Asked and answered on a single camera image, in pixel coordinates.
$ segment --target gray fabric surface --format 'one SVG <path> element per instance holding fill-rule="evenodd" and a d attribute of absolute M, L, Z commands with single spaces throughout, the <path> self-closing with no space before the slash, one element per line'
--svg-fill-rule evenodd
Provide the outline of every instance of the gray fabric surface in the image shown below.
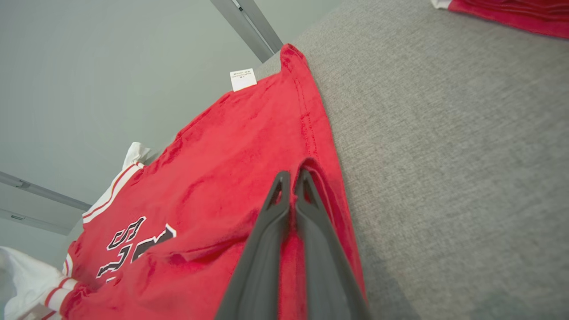
<path fill-rule="evenodd" d="M 375 318 L 569 318 L 569 42 L 368 0 L 293 44 L 331 122 Z"/>

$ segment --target red shirt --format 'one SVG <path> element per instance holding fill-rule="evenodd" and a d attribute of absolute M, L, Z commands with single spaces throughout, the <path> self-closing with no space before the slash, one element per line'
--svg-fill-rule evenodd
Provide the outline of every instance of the red shirt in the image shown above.
<path fill-rule="evenodd" d="M 84 214 L 85 231 L 67 261 L 68 275 L 83 285 L 63 299 L 64 317 L 213 319 L 274 177 L 287 170 L 294 186 L 301 167 L 313 173 L 365 293 L 318 89 L 295 47 L 282 48 L 281 64 L 278 74 L 223 95 L 151 165 L 128 167 L 108 201 Z M 280 319 L 307 311 L 294 212 L 291 228 L 282 246 Z"/>

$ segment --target white label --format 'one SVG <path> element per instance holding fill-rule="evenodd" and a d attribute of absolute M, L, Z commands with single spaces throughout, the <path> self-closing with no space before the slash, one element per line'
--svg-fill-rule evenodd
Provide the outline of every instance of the white label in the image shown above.
<path fill-rule="evenodd" d="M 233 87 L 233 91 L 239 91 L 243 88 L 257 84 L 257 79 L 255 79 L 253 69 L 233 71 L 229 73 L 229 77 L 231 77 L 231 86 Z"/>

